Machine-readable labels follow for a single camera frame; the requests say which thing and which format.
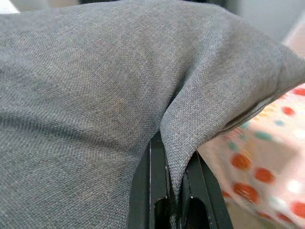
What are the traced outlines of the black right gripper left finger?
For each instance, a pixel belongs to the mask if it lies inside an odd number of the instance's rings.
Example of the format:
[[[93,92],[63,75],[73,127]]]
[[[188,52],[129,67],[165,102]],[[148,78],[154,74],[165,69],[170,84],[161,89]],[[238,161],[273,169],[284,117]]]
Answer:
[[[149,141],[132,179],[127,229],[171,229],[171,179],[161,133]]]

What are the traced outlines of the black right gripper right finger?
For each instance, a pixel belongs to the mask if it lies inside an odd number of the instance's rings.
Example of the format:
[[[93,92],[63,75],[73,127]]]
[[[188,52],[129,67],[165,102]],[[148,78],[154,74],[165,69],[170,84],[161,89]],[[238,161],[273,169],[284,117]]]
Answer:
[[[219,183],[198,152],[183,175],[180,209],[182,229],[234,229]]]

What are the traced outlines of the grey fabric pillow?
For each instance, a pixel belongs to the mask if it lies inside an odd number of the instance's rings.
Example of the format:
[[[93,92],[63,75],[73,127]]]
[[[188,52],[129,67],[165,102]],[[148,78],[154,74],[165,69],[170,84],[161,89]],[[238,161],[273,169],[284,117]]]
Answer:
[[[126,229],[160,132],[173,203],[201,144],[305,83],[305,60],[214,4],[0,15],[0,229]]]

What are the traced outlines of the white polka dot cloth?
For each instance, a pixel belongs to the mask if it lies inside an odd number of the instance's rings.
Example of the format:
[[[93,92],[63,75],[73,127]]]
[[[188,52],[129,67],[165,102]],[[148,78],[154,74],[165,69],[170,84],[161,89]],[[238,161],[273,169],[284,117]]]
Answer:
[[[198,152],[226,202],[288,229],[305,229],[305,84]]]

